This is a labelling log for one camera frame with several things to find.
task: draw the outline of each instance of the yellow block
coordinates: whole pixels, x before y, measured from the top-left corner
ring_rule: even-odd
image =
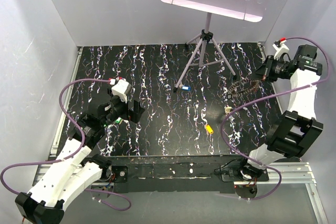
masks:
[[[206,130],[210,133],[210,134],[214,134],[214,131],[213,131],[213,129],[210,127],[210,125],[206,125],[205,126],[205,128],[206,128]]]

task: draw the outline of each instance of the music stand tripod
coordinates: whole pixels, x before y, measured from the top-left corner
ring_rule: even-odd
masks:
[[[231,73],[233,74],[233,76],[234,76],[233,78],[234,79],[237,78],[236,73],[234,72],[234,70],[230,66],[230,63],[227,61],[227,59],[225,58],[223,52],[221,51],[221,49],[219,48],[217,42],[215,41],[215,39],[213,37],[214,36],[213,33],[209,32],[211,15],[212,15],[212,13],[207,13],[207,15],[206,15],[205,29],[203,29],[200,34],[198,34],[196,37],[194,37],[193,39],[191,39],[190,41],[188,41],[185,44],[186,47],[187,47],[191,42],[193,42],[195,39],[199,38],[199,42],[197,43],[197,46],[196,46],[193,54],[191,55],[191,57],[190,57],[187,65],[185,66],[185,68],[183,70],[183,73],[181,74],[181,77],[179,78],[179,81],[177,82],[177,84],[175,85],[175,87],[173,89],[174,93],[177,92],[177,89],[179,88],[180,83],[181,83],[183,77],[185,76],[185,74],[187,73],[188,68],[190,66],[197,66],[198,65],[199,67],[203,67],[203,66],[208,66],[208,65],[212,65],[212,64],[216,64],[216,63],[220,63],[220,62],[224,61],[226,63],[226,65],[228,66],[228,68],[230,69]],[[213,61],[213,62],[210,62],[210,63],[207,63],[207,64],[203,64],[204,54],[205,54],[205,47],[206,47],[206,44],[208,44],[210,42],[210,40],[215,45],[217,51],[219,52],[220,56],[222,57],[222,60],[216,60],[216,61]],[[191,64],[191,62],[195,58],[195,56],[197,54],[197,51],[199,50],[199,48],[201,47],[201,45],[202,45],[202,48],[201,48],[201,54],[200,54],[200,57],[199,57],[200,59],[199,59],[198,63]]]

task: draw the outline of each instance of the floor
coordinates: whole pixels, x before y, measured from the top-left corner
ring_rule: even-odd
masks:
[[[260,185],[260,195],[274,185]],[[274,194],[247,203],[219,196],[217,192],[143,192],[126,194],[132,207],[125,212],[114,211],[82,193],[69,206],[61,224],[129,223],[317,223],[305,185],[283,184]],[[109,197],[109,203],[126,207],[127,202]]]
[[[224,55],[240,77],[246,77],[262,63],[256,43],[220,44]],[[184,45],[136,45],[84,47],[76,79],[123,77],[132,84],[131,97],[141,101],[146,111],[139,124],[127,121],[109,125],[106,138],[94,153],[120,155],[218,155],[230,154],[219,133],[225,112],[256,98],[273,94],[272,86],[262,83],[250,95],[232,100],[225,98],[232,74],[219,63],[191,67],[184,80],[190,91],[172,88],[182,73],[192,50]],[[212,44],[206,49],[206,61],[220,59]],[[74,86],[69,112],[73,117],[84,111],[92,97],[107,90],[107,85],[84,82]],[[225,124],[225,133],[233,145],[248,153],[265,141],[265,135],[278,116],[276,99],[254,104],[233,115]],[[210,135],[204,125],[214,130]],[[64,123],[59,150],[72,128]]]

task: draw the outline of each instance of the white paint streak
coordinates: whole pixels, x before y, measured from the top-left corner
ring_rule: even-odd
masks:
[[[211,177],[192,177],[192,178],[187,178],[187,177],[183,177],[183,178],[180,178],[180,177],[170,177],[170,178],[158,178],[158,179],[199,179],[199,178],[202,178],[202,179],[206,179],[206,178],[211,178]]]
[[[35,37],[33,38],[33,40],[31,41],[31,43],[29,44],[29,46],[27,47],[26,51],[23,54],[25,54],[28,51],[28,49],[30,48],[30,46],[33,44],[34,39],[35,39]]]
[[[38,103],[40,103],[42,101],[43,97],[44,97],[44,93],[43,93],[43,95],[42,95],[42,97],[41,97],[41,99],[40,99],[40,101]]]
[[[58,60],[57,65],[56,65],[56,67],[53,69],[53,71],[51,72],[51,75],[50,75],[48,81],[50,81],[50,79],[51,79],[52,76],[54,75],[54,72],[57,70],[60,61],[61,61],[61,60]]]

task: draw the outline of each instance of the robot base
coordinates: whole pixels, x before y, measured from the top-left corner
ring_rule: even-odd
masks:
[[[257,185],[250,186],[250,187],[238,185],[238,186],[235,186],[235,191],[238,196],[241,196],[241,198],[245,198],[245,199],[255,198],[258,193],[258,187]]]
[[[240,173],[240,168],[242,166],[242,162],[240,160],[233,161],[228,165],[222,165],[220,170],[222,172],[222,181],[223,182],[236,182],[236,181],[249,181],[243,179],[243,175]],[[267,172],[263,173],[258,181],[269,181],[269,177]]]

